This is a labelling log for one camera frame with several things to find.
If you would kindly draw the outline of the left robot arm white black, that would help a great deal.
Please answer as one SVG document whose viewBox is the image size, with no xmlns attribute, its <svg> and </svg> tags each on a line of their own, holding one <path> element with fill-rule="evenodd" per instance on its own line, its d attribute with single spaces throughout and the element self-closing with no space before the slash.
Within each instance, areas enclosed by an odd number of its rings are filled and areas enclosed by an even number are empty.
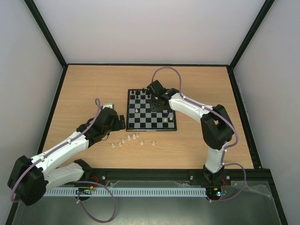
<svg viewBox="0 0 300 225">
<path fill-rule="evenodd" d="M 53 188 L 69 182 L 89 181 L 92 168 L 84 160 L 75 160 L 67 166 L 61 164 L 102 141 L 111 132 L 125 127 L 125 117 L 105 106 L 97 111 L 95 118 L 81 124 L 66 140 L 51 149 L 30 158 L 19 157 L 7 182 L 13 191 L 12 197 L 31 206 Z"/>
</svg>

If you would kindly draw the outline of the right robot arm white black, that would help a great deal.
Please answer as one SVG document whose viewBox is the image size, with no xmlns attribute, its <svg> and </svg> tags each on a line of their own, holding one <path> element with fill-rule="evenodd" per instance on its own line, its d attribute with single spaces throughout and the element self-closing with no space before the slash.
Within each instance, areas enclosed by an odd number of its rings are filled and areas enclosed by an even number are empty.
<svg viewBox="0 0 300 225">
<path fill-rule="evenodd" d="M 224 156 L 236 130 L 222 105 L 210 106 L 196 102 L 180 90 L 166 89 L 158 81 L 147 86 L 151 95 L 150 108 L 154 112 L 173 110 L 183 113 L 199 122 L 208 155 L 203 166 L 203 179 L 209 185 L 220 181 L 224 170 Z"/>
</svg>

